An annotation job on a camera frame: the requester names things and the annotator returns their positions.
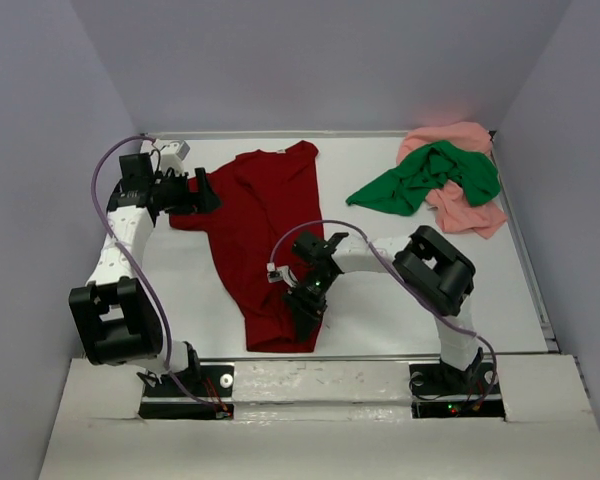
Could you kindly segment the red t-shirt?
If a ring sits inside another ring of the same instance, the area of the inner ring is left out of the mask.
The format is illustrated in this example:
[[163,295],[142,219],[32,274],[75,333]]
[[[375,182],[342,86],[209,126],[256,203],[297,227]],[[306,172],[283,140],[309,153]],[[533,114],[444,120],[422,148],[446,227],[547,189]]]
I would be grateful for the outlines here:
[[216,271],[244,316],[250,352],[310,353],[319,329],[307,337],[296,332],[285,304],[284,282],[267,279],[269,262],[289,265],[302,279],[307,274],[292,254],[289,230],[307,224],[324,235],[316,172],[318,148],[300,141],[280,152],[239,154],[208,176],[221,200],[208,214],[172,215],[172,228],[207,234]]

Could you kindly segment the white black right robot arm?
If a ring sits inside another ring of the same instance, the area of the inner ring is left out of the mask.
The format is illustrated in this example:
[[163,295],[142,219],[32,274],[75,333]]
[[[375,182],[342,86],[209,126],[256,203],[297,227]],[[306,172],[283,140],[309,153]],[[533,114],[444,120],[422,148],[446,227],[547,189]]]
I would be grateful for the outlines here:
[[267,278],[287,285],[283,299],[301,340],[322,321],[327,291],[338,277],[387,273],[435,319],[441,346],[435,380],[453,392],[462,392],[476,381],[484,355],[467,304],[476,269],[435,229],[420,226],[409,236],[376,240],[363,232],[356,237],[337,232],[324,240],[305,230],[293,242],[291,253],[308,267],[305,277],[297,277],[289,265],[278,266],[272,253]]

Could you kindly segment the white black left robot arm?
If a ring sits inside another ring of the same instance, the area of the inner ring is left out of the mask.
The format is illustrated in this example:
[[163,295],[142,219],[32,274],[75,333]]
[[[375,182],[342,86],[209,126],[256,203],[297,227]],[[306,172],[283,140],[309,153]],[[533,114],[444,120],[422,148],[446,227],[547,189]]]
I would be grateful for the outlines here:
[[197,352],[174,340],[166,312],[141,270],[147,242],[160,214],[207,214],[221,201],[206,172],[195,171],[190,189],[183,162],[186,144],[170,143],[153,159],[123,155],[121,178],[106,205],[96,207],[106,237],[96,267],[82,287],[69,294],[69,307],[87,359],[93,365],[132,364],[189,395],[201,383]]

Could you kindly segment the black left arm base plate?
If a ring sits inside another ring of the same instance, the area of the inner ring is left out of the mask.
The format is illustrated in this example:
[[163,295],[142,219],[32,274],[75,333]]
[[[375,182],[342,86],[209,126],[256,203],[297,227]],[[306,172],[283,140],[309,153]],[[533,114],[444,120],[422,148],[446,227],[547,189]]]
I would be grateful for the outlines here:
[[138,414],[145,420],[232,420],[235,366],[203,362],[200,375],[139,372],[143,383]]

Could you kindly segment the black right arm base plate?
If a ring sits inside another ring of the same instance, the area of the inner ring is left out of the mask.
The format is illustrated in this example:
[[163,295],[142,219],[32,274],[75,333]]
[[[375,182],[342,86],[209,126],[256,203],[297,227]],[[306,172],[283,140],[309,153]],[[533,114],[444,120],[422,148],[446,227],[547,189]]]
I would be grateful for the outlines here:
[[493,364],[481,363],[468,378],[438,363],[409,366],[409,391],[414,419],[500,418],[505,408],[498,383],[491,385]]

